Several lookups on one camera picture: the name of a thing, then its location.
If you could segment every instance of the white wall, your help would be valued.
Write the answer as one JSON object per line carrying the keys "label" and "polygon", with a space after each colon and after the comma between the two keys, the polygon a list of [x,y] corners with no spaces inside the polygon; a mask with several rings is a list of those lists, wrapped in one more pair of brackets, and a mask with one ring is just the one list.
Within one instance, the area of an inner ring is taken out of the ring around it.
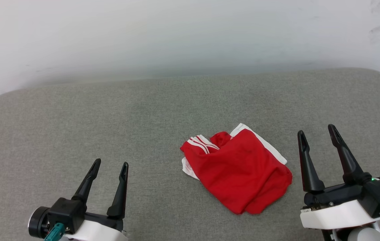
{"label": "white wall", "polygon": [[0,94],[328,67],[380,70],[380,0],[0,0]]}

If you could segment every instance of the red cloth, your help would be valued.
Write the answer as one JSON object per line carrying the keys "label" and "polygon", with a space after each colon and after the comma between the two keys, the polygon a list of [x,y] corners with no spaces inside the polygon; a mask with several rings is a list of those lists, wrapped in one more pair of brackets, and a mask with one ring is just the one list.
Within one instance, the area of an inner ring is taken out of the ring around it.
{"label": "red cloth", "polygon": [[199,137],[191,140],[181,150],[193,171],[235,214],[261,213],[291,184],[290,170],[250,130],[242,130],[233,138],[226,132],[217,133],[210,139],[214,145]]}

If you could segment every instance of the gray sofa cushion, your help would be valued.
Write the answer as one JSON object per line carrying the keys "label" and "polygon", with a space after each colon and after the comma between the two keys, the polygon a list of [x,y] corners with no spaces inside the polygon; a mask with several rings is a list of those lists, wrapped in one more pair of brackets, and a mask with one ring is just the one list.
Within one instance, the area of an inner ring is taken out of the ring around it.
{"label": "gray sofa cushion", "polygon": [[[234,215],[181,171],[190,136],[240,122],[287,160],[293,183],[261,215]],[[343,182],[327,131],[336,125],[363,170],[380,175],[380,73],[333,69],[56,85],[0,96],[0,240],[37,240],[27,221],[70,198],[102,159],[88,211],[105,214],[130,165],[124,227],[131,240],[322,240],[304,229],[297,132],[326,186]]]}

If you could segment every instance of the teal connector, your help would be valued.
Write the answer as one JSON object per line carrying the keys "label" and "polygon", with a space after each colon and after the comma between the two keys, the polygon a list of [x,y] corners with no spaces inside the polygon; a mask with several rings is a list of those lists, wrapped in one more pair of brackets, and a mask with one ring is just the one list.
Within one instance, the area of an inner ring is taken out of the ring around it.
{"label": "teal connector", "polygon": [[59,241],[64,234],[65,226],[62,223],[56,223],[44,241]]}

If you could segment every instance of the white trim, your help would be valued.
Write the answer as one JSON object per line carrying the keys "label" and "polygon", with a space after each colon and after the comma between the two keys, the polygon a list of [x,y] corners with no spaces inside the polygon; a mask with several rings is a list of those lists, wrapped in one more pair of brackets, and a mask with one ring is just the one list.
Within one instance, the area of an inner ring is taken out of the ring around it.
{"label": "white trim", "polygon": [[240,123],[231,133],[230,135],[232,137],[235,137],[239,132],[241,132],[242,130],[250,130],[252,133],[254,133],[254,135],[256,135],[257,139],[260,140],[260,142],[262,142],[263,146],[268,149],[268,151],[270,151],[270,153],[272,153],[272,155],[276,158],[276,160],[278,160],[280,163],[282,164],[287,164],[287,160],[272,146],[269,144],[269,142],[267,142],[265,139],[263,139],[261,136],[259,136],[257,133],[255,133],[253,130],[251,130],[251,128],[247,127],[246,125]]}
{"label": "white trim", "polygon": [[197,180],[199,180],[199,178],[196,176],[196,174],[194,173],[193,171],[193,168],[191,168],[190,166],[190,163],[189,161],[187,160],[186,157],[184,157],[182,160],[181,160],[181,163],[183,164],[183,171],[185,174],[189,175],[190,177],[193,177]]}

